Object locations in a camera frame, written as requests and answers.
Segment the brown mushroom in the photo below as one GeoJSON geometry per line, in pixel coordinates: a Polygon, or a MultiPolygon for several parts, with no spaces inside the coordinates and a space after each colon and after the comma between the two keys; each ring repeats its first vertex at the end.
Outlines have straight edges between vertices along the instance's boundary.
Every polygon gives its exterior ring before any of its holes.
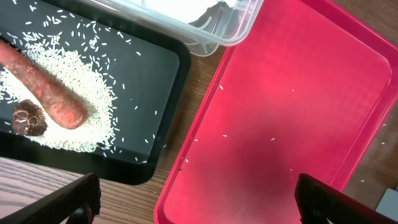
{"type": "Polygon", "coordinates": [[[15,105],[11,126],[15,133],[24,136],[41,136],[48,127],[43,109],[30,100],[15,105]]]}

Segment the white rice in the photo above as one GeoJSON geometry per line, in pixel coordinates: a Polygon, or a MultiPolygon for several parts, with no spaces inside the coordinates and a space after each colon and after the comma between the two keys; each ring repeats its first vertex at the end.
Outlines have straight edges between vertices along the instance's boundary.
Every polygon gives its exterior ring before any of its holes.
{"type": "Polygon", "coordinates": [[[180,61],[125,32],[40,1],[2,1],[1,37],[74,92],[89,112],[67,130],[46,118],[33,142],[145,163],[180,61]]]}

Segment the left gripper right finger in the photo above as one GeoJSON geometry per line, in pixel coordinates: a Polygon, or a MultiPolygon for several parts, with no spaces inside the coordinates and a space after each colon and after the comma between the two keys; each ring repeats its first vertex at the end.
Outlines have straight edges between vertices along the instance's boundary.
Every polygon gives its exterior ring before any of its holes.
{"type": "Polygon", "coordinates": [[[300,174],[295,200],[302,224],[397,224],[308,174],[300,174]]]}

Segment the orange carrot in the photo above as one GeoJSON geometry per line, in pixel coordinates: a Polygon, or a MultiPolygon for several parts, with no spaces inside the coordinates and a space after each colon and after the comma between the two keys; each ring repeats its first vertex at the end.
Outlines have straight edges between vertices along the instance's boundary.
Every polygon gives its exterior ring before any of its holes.
{"type": "Polygon", "coordinates": [[[35,96],[59,126],[76,129],[88,119],[88,110],[76,94],[4,41],[1,41],[1,65],[35,96]]]}

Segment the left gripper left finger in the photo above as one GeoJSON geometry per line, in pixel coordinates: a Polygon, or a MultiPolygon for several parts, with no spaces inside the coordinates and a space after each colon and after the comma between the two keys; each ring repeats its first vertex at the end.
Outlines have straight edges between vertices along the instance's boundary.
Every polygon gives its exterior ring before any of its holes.
{"type": "Polygon", "coordinates": [[[1,223],[92,223],[100,214],[100,180],[89,173],[4,218],[1,223]]]}

